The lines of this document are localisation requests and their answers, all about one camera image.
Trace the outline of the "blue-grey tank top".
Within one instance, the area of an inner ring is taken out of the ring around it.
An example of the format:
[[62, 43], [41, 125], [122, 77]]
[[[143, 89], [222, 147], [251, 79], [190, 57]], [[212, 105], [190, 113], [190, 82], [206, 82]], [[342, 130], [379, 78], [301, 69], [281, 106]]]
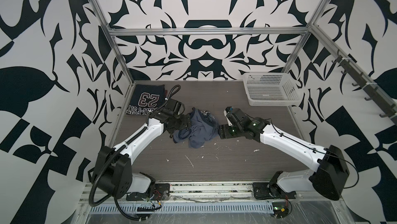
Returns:
[[193, 108], [189, 117], [191, 127], [175, 131], [173, 134], [174, 143], [188, 141], [189, 148], [201, 148], [205, 142], [219, 136], [219, 123], [211, 112]]

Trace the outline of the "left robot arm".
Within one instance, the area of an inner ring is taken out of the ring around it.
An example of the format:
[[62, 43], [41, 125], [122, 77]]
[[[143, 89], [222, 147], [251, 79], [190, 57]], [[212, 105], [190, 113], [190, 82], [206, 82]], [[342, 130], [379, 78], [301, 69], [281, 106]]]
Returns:
[[164, 132], [173, 135], [177, 130], [190, 128], [190, 115], [183, 114], [184, 108], [181, 102], [168, 99], [162, 107], [151, 112], [146, 122], [125, 141], [100, 149], [91, 179], [88, 198], [91, 206], [130, 194], [152, 197], [156, 180], [144, 173], [133, 173], [132, 165], [145, 148]]

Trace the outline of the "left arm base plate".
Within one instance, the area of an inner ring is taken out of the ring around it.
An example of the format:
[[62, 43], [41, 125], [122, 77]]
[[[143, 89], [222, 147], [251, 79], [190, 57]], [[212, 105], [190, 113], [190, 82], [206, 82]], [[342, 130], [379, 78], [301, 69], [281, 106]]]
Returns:
[[169, 195], [170, 184], [151, 184], [148, 190], [144, 193], [130, 193], [127, 195], [127, 201], [157, 201]]

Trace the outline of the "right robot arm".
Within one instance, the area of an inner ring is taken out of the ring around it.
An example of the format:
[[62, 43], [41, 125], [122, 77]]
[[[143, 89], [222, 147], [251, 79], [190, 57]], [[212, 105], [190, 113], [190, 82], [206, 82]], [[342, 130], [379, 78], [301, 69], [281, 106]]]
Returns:
[[251, 117], [239, 108], [227, 107], [224, 115], [227, 124], [218, 129], [221, 139], [245, 137], [276, 148], [307, 167], [296, 172], [278, 171], [268, 183], [254, 183], [255, 199], [283, 199], [298, 191], [316, 191], [333, 201], [341, 198], [349, 169], [338, 147], [309, 143], [276, 127], [271, 119]]

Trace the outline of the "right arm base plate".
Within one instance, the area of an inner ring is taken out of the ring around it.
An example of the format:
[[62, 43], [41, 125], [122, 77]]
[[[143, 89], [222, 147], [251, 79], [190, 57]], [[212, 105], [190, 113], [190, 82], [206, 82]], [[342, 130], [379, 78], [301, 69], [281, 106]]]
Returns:
[[253, 196], [256, 200], [268, 200], [268, 199], [296, 199], [296, 192], [290, 193], [284, 192], [275, 182], [259, 183], [255, 182], [252, 184]]

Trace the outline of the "navy tank top red trim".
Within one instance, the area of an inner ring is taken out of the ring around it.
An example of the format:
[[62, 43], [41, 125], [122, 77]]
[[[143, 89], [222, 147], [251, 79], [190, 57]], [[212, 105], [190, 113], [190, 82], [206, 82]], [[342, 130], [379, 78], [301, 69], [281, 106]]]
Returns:
[[130, 115], [148, 115], [165, 102], [165, 85], [137, 84], [126, 110]]

